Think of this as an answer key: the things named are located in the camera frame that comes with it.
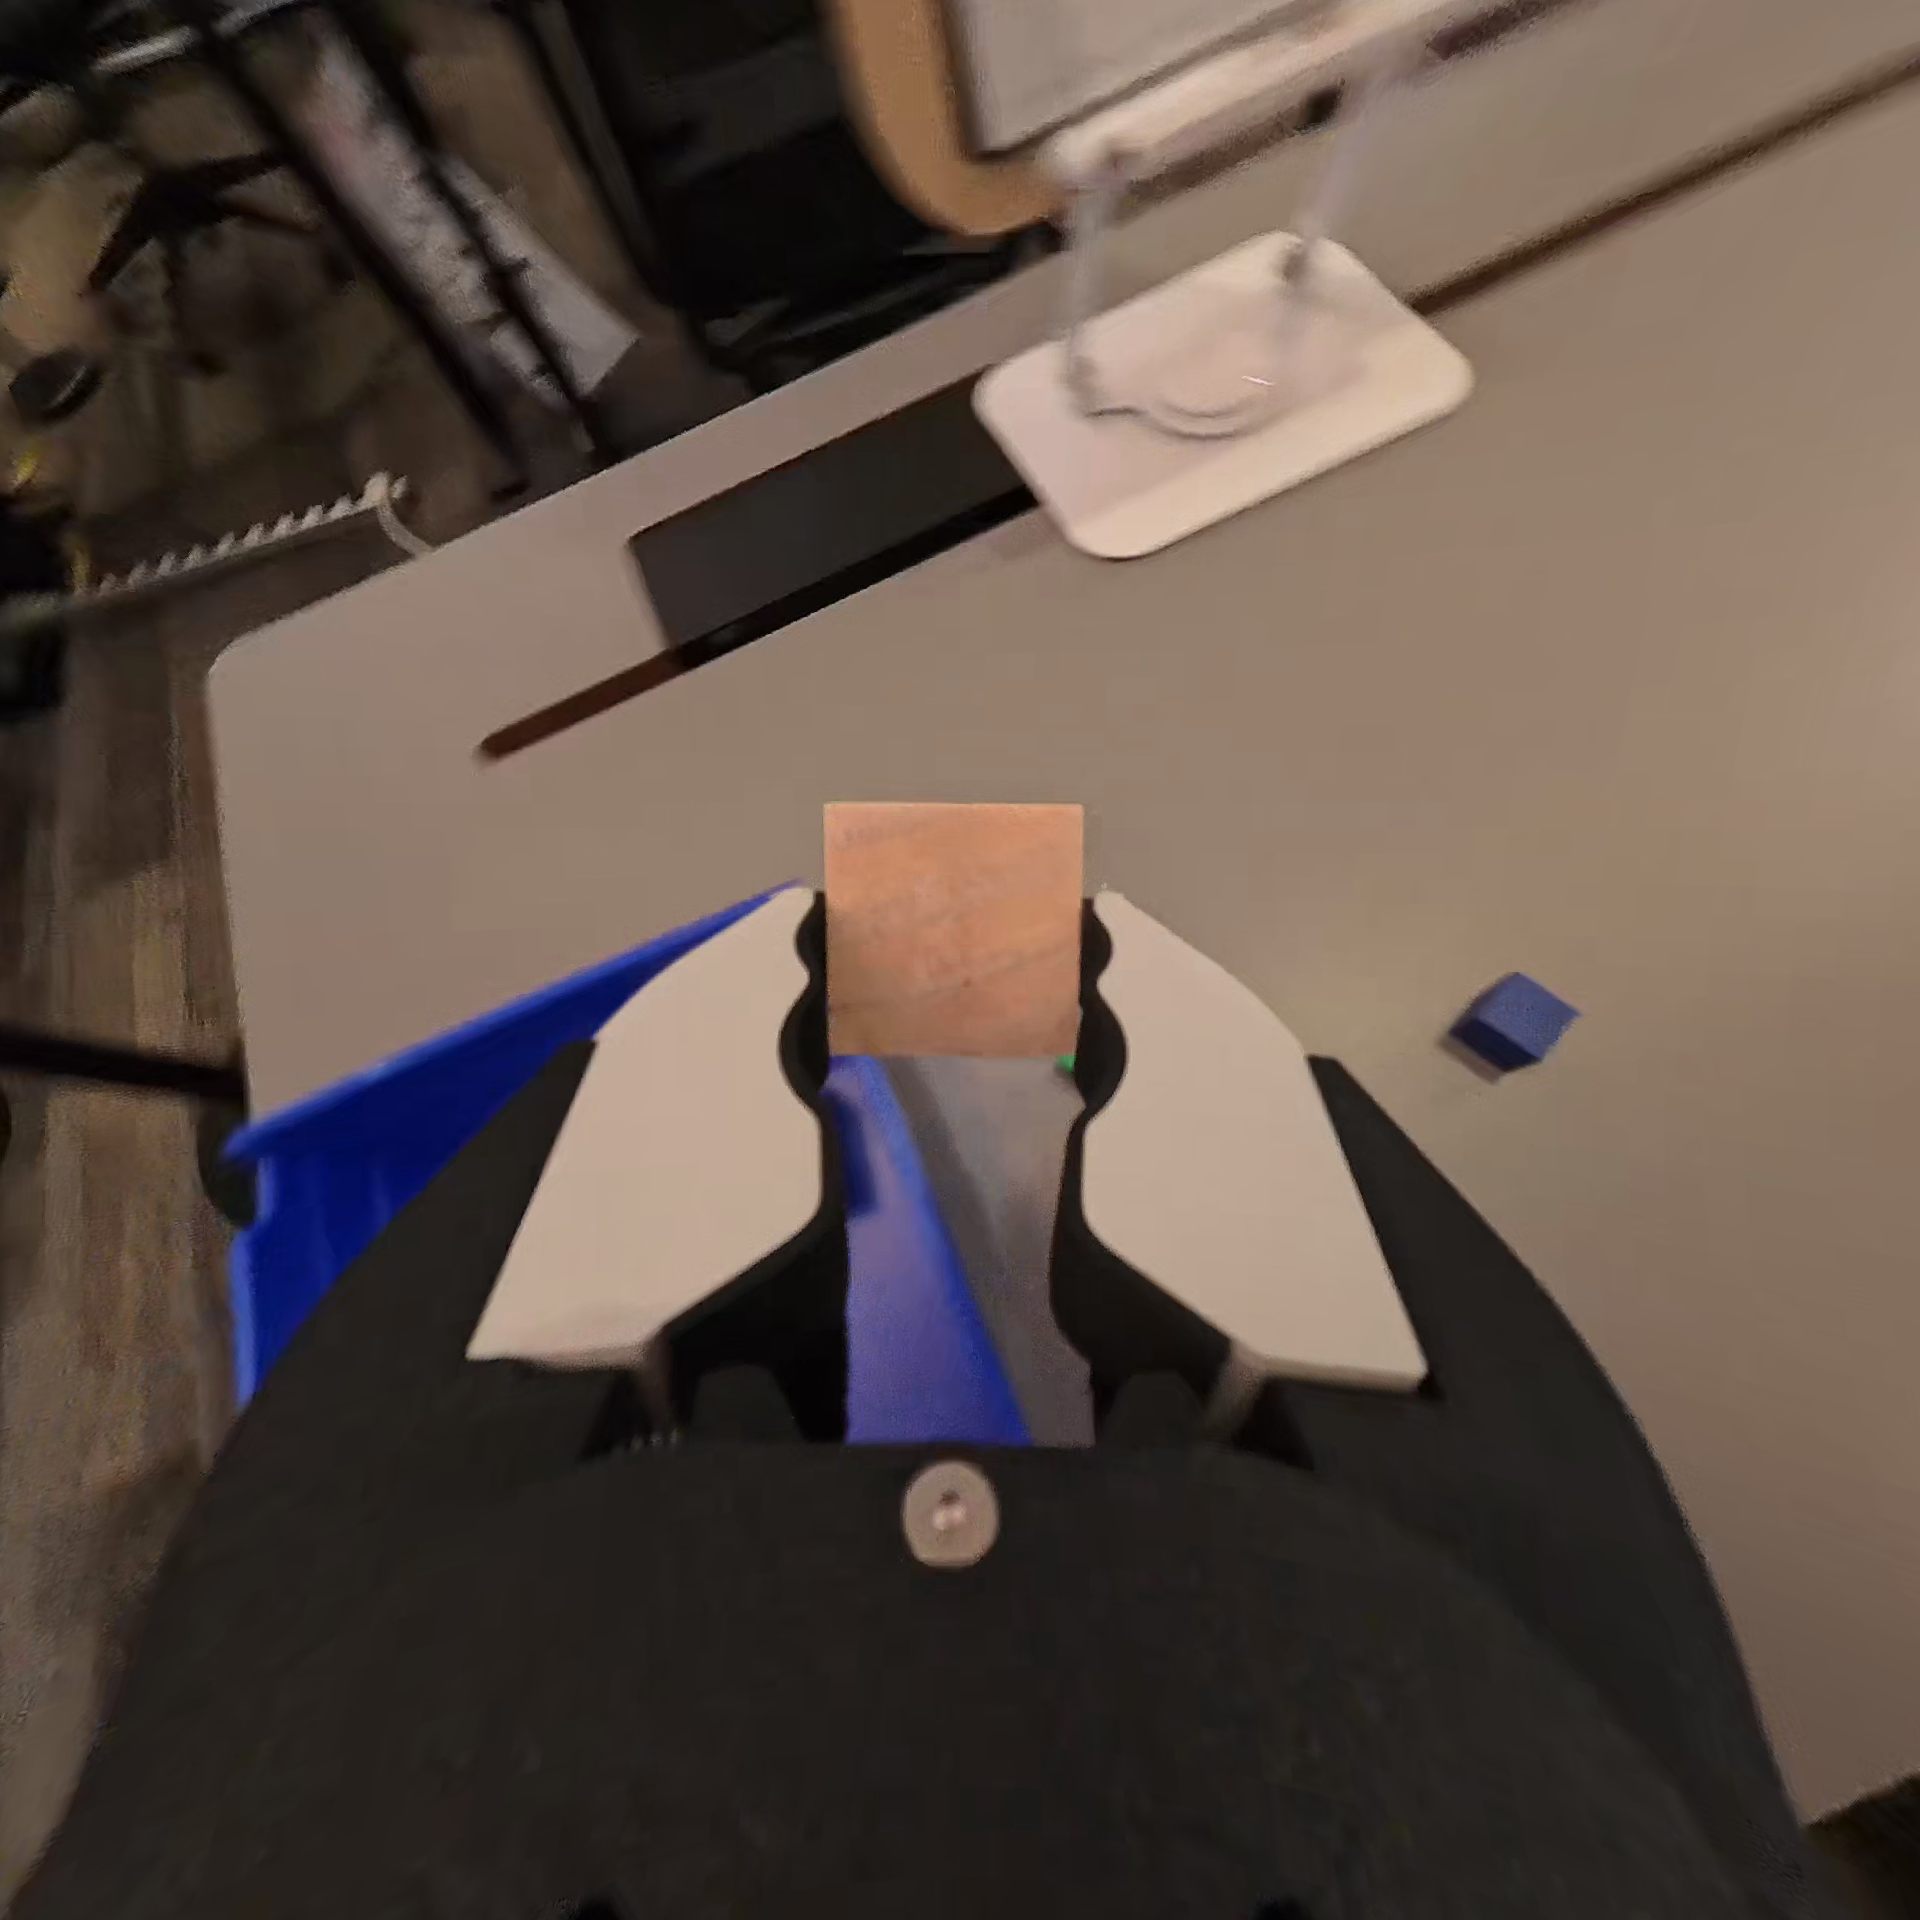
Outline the white monitor stand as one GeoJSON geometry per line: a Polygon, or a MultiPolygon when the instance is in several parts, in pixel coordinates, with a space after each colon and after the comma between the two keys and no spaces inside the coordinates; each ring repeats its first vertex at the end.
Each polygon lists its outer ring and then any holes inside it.
{"type": "Polygon", "coordinates": [[[1478,6],[1246,11],[1140,62],[1038,144],[1063,191],[1065,265],[1046,340],[985,371],[976,422],[1044,515],[1096,560],[1143,560],[1449,416],[1468,360],[1336,231],[1386,107],[1478,6]],[[1332,92],[1327,153],[1289,226],[1105,305],[1104,254],[1138,187],[1266,144],[1332,92]]]}

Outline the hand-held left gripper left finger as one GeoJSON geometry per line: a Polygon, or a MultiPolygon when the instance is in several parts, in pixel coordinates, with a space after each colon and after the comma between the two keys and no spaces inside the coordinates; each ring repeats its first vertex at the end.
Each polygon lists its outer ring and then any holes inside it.
{"type": "Polygon", "coordinates": [[[624,1370],[687,1424],[762,1371],[801,1438],[848,1435],[848,1179],[825,1102],[825,900],[760,898],[590,1044],[469,1361],[624,1370]]]}

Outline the light wooden cube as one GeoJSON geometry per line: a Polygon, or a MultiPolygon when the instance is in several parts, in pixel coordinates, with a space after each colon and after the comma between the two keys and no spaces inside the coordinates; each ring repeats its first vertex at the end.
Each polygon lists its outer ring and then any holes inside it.
{"type": "Polygon", "coordinates": [[[1078,804],[825,804],[829,1054],[1072,1054],[1082,876],[1078,804]]]}

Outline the blue plastic bin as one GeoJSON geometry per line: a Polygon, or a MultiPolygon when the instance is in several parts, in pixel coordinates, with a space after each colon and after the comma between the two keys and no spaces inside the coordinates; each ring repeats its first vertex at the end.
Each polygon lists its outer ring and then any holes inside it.
{"type": "MultiPolygon", "coordinates": [[[[234,1383],[248,1402],[320,1298],[545,1062],[594,1040],[661,977],[799,888],[749,897],[335,1080],[232,1142],[256,1223],[231,1256],[234,1383]]],[[[825,1076],[848,1199],[848,1435],[865,1446],[1029,1443],[905,1108],[874,1062],[825,1076]]]]}

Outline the curved plywood chair back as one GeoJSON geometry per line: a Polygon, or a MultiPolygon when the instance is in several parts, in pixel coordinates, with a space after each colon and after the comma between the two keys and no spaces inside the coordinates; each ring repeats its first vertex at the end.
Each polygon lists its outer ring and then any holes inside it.
{"type": "Polygon", "coordinates": [[[1065,212],[1065,192],[1022,153],[969,144],[961,67],[937,2],[823,2],[832,67],[874,174],[928,226],[1004,238],[1065,212]]]}

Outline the dark metal frame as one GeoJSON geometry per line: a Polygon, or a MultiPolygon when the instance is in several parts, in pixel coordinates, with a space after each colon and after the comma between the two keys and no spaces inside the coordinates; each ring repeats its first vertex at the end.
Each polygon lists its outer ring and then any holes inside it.
{"type": "Polygon", "coordinates": [[[622,460],[631,275],[532,6],[168,6],[280,146],[520,487],[528,403],[590,468],[622,460]]]}

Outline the dark blue small cube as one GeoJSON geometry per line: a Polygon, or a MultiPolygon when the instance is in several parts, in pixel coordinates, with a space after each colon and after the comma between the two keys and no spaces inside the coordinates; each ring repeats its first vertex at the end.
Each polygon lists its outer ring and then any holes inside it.
{"type": "Polygon", "coordinates": [[[1548,1063],[1577,1020],[1569,1002],[1533,977],[1510,971],[1461,1011],[1446,1042],[1487,1072],[1522,1072],[1548,1063]]]}

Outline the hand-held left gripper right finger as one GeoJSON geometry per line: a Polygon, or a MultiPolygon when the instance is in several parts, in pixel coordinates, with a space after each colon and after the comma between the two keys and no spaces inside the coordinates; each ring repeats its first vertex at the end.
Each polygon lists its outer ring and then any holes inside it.
{"type": "Polygon", "coordinates": [[[1096,1443],[1129,1398],[1232,1440],[1279,1385],[1429,1383],[1304,1044],[1110,888],[1082,903],[1072,1059],[1048,1307],[1096,1443]]]}

